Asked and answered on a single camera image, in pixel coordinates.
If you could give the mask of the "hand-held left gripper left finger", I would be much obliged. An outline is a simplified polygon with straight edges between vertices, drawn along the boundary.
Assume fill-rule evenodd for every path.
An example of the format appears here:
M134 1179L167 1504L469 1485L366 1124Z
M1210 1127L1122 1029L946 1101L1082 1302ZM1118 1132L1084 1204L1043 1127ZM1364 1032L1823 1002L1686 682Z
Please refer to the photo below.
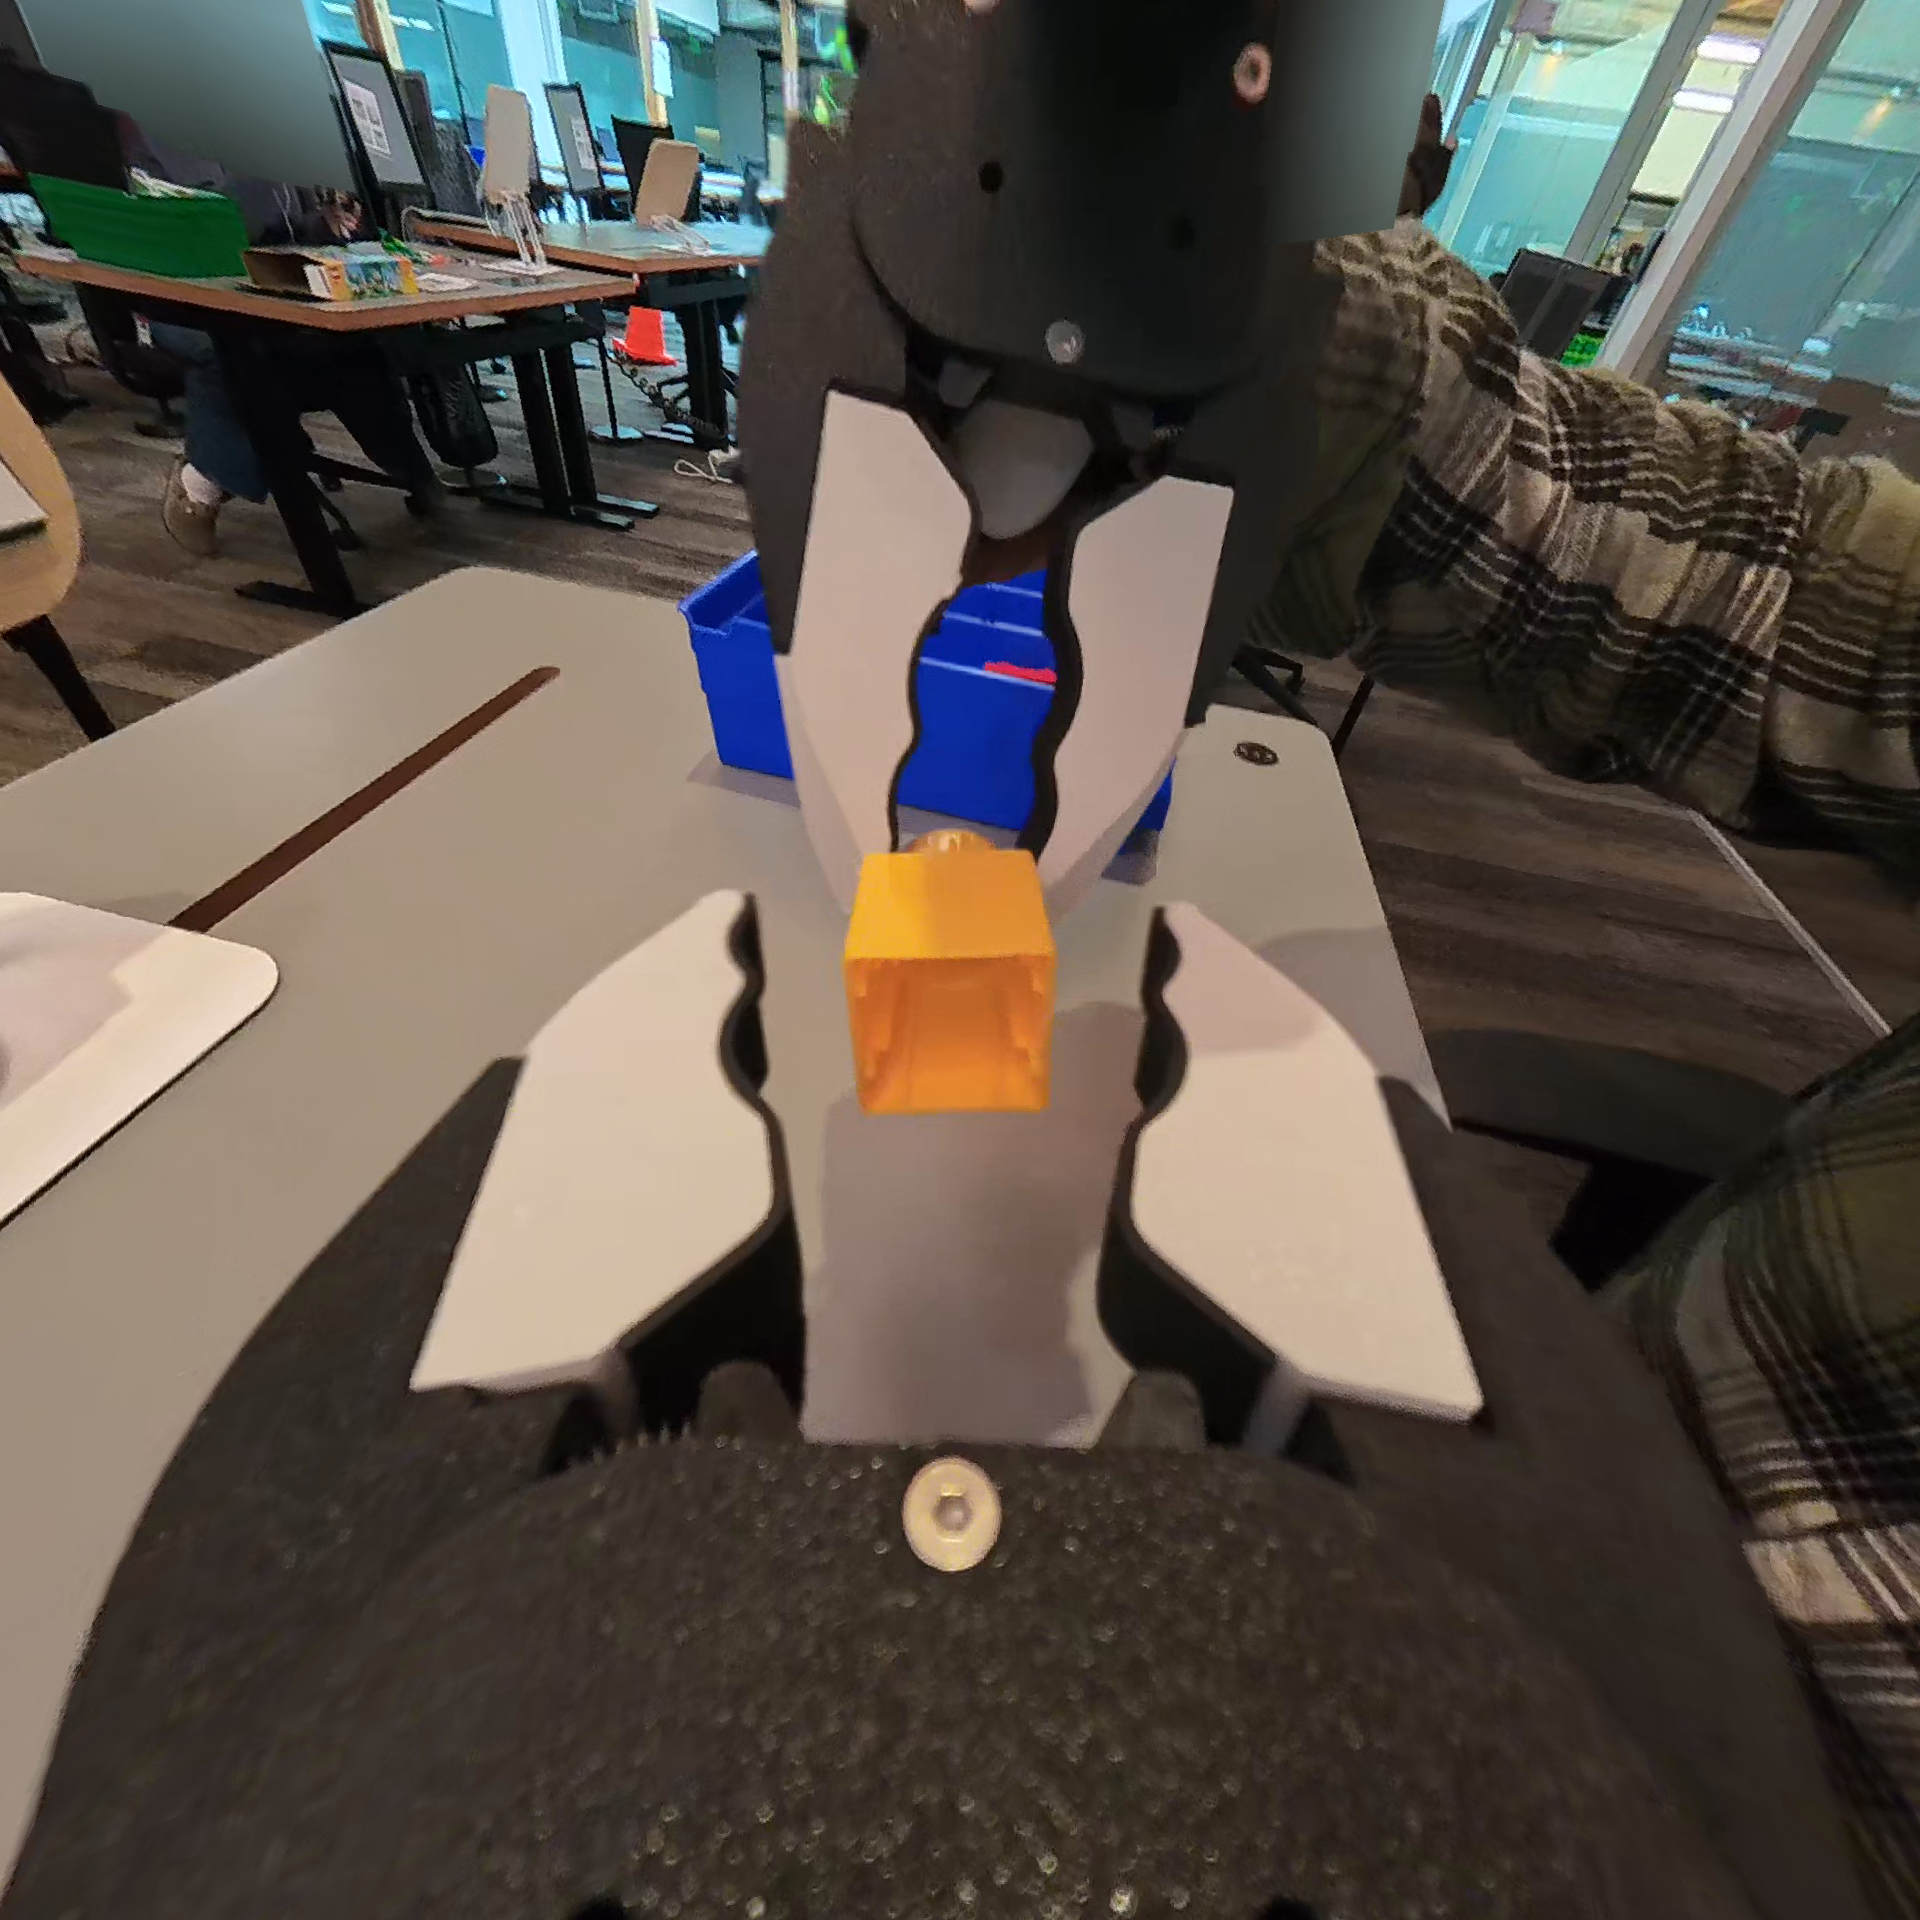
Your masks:
M801 1231L765 1101L765 982L759 905L721 887L535 1032L412 1392L585 1392L614 1430L661 1437L745 1361L801 1406Z

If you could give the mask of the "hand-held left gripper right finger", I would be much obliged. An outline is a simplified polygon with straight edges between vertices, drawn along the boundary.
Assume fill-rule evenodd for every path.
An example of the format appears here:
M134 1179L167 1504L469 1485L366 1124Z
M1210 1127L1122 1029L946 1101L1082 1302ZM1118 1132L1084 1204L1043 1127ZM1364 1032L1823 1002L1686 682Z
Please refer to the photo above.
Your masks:
M1154 915L1140 1002L1098 1257L1118 1354L1181 1377L1210 1445L1284 1453L1308 1405L1474 1423L1476 1361L1358 1041L1187 900Z

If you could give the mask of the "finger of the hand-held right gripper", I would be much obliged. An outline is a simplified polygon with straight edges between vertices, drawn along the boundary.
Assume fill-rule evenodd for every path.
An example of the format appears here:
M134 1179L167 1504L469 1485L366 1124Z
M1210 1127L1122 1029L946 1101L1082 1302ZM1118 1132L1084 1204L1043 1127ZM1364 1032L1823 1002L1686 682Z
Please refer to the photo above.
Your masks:
M1090 893L1189 734L1230 508L1228 482L1156 475L1073 526L1047 575L1059 682L1028 852L1056 918Z
M924 424L831 391L778 686L804 828L845 915L863 860L895 847L918 654L963 583L973 536L973 495Z

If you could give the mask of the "blue plastic bin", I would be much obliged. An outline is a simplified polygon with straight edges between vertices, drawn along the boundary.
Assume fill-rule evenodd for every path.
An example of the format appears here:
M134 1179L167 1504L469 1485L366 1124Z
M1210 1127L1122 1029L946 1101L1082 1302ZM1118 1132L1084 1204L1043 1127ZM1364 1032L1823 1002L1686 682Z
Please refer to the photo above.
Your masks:
M897 796L904 807L1016 831L1034 801L1033 743L1053 686L996 680L979 666L1056 666L1043 631L1044 575L963 586L918 662L920 741ZM715 755L732 769L795 777L771 621L755 551L680 599Z

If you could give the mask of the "orange toy block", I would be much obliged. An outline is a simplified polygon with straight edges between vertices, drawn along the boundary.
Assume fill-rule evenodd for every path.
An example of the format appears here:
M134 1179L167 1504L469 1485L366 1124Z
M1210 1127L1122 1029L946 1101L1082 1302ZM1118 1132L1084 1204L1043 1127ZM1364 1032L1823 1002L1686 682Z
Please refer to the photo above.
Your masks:
M844 945L865 1112L1043 1112L1059 951L1037 860L973 828L868 855Z

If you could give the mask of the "black office chair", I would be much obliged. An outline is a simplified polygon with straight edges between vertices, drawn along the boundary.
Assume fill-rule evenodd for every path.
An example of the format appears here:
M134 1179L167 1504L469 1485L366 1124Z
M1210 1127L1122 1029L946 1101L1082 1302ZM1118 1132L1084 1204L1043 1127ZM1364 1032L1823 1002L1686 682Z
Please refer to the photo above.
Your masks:
M1430 1032L1427 1060L1458 1128L1585 1170L1547 1245L1591 1293L1795 1111L1795 1092L1723 1066L1514 1029Z

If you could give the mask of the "white document stand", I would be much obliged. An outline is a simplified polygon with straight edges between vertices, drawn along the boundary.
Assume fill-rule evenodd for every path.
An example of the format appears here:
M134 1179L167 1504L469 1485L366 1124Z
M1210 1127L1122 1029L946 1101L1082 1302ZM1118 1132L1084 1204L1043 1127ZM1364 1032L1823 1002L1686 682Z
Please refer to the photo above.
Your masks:
M246 943L3 893L3 1217L191 1075L277 992Z

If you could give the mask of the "brown background table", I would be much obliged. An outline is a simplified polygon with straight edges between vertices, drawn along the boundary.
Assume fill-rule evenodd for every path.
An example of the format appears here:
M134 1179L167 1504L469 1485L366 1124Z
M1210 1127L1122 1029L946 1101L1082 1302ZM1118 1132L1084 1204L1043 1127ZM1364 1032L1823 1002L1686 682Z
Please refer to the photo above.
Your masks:
M36 276L112 292L138 313L191 323L217 340L272 475L274 511L303 575L302 583L247 580L236 593L250 603L341 621L366 609L366 597L351 579L320 480L336 475L388 490L402 490L402 482L373 465L302 450L282 358L269 350L272 325L373 340L397 372L505 358L515 372L535 480L478 486L474 495L515 517L630 533L661 507L611 495L599 486L594 436L587 433L570 350L601 337L601 317L611 302L692 310L686 372L702 400L688 441L707 450L729 445L729 426L715 411L725 397L725 375L713 305L745 296L748 273L762 266L769 250L765 235L742 235L715 220L692 229L684 244L673 244L661 229L590 220L560 229L560 248L551 250L560 264L544 273L524 273L493 231L433 215L420 220L420 238L440 244L469 238L479 241L479 250L433 250L444 266L439 283L373 289L366 296L314 296L303 273L294 273L292 289L269 289L255 276L144 273L51 248L27 248L13 260Z

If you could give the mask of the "colourful cardboard box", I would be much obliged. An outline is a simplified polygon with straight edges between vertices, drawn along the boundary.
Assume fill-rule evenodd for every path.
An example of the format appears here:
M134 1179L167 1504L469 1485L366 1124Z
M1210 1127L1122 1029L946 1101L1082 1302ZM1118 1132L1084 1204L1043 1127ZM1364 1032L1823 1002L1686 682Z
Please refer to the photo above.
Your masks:
M381 244L257 244L242 250L246 276L272 296L366 302L417 296L417 264Z

